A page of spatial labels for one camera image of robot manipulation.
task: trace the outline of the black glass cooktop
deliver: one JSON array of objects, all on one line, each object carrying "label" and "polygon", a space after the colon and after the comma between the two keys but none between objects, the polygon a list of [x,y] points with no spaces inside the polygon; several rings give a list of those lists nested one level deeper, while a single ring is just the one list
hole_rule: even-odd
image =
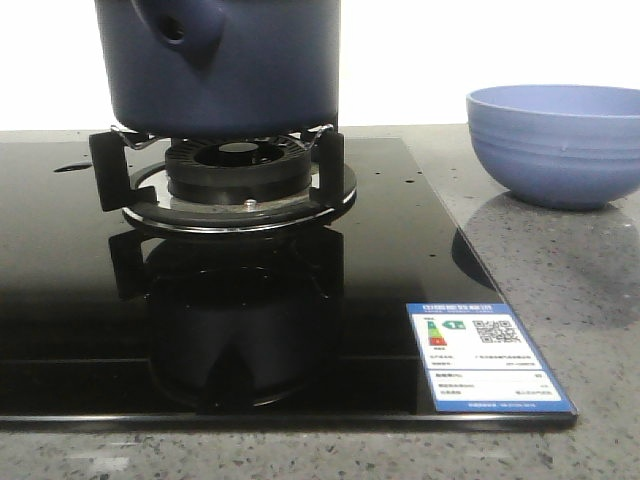
[{"label": "black glass cooktop", "polygon": [[[132,170],[166,147],[128,152]],[[0,158],[3,428],[575,420],[435,411],[406,304],[502,299],[398,139],[347,141],[358,198],[331,225],[216,242],[150,238],[102,212],[86,143],[8,143]]]}]

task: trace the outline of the qr code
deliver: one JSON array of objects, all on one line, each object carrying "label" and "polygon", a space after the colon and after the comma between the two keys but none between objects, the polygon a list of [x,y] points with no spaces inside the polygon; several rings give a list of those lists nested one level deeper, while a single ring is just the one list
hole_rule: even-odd
[{"label": "qr code", "polygon": [[474,320],[482,343],[519,343],[520,336],[508,320]]}]

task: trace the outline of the pot handle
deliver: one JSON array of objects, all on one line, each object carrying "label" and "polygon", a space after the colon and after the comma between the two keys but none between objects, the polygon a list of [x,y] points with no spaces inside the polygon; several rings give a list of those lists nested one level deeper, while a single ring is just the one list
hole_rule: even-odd
[{"label": "pot handle", "polygon": [[222,0],[132,0],[142,22],[167,48],[206,61],[222,37]]}]

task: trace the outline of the gas burner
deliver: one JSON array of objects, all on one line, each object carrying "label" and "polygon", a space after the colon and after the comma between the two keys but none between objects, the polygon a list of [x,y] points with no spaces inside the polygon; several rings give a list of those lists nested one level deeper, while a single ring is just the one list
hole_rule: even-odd
[{"label": "gas burner", "polygon": [[143,134],[106,132],[92,135],[90,146],[102,209],[122,208],[131,225],[153,235],[327,224],[355,201],[344,137],[334,131],[322,130],[310,143],[283,135],[180,141],[166,151],[164,163],[129,177],[125,146],[147,140]]}]

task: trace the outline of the gas stove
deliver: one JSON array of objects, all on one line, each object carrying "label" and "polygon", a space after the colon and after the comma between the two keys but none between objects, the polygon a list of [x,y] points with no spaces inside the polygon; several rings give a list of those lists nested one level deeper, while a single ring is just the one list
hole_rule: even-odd
[{"label": "gas stove", "polygon": [[[348,139],[338,176],[310,141],[0,145],[3,428],[572,425],[436,409],[407,305],[504,300],[401,140]],[[278,198],[199,188],[287,155]]]}]

